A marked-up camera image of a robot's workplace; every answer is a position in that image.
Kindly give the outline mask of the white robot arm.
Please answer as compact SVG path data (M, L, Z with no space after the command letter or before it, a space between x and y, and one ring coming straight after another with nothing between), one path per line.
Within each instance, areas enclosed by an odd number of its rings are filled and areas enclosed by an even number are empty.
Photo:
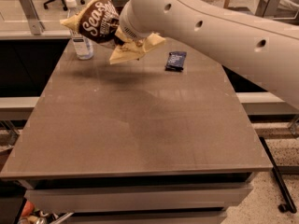
M158 33L205 54L299 108L299 29L202 0L130 0L120 27L133 40Z

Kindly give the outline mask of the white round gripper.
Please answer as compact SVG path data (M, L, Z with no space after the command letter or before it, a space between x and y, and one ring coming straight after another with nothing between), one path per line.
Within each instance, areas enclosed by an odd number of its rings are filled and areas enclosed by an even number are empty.
M120 27L115 32L115 43L122 46L144 39L150 34L151 31L144 29L135 16L132 1L127 2L120 14Z

